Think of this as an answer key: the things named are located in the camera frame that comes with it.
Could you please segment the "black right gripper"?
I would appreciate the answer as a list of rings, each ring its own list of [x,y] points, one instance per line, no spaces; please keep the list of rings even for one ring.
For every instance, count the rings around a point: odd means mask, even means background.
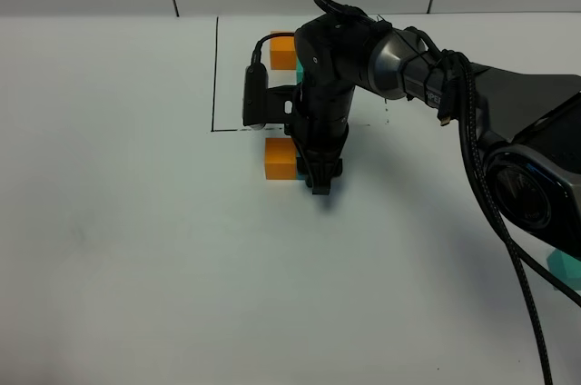
[[[306,163],[305,183],[314,195],[329,195],[332,180],[342,174],[353,95],[352,84],[299,85],[285,133]]]

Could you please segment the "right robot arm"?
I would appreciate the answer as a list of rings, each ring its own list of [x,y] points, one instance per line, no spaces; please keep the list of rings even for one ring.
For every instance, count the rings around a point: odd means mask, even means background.
[[[288,129],[316,194],[341,172],[356,88],[419,100],[458,122],[472,188],[490,212],[573,257],[580,254],[580,79],[517,74],[442,50],[361,9],[315,0],[294,35],[303,78]]]

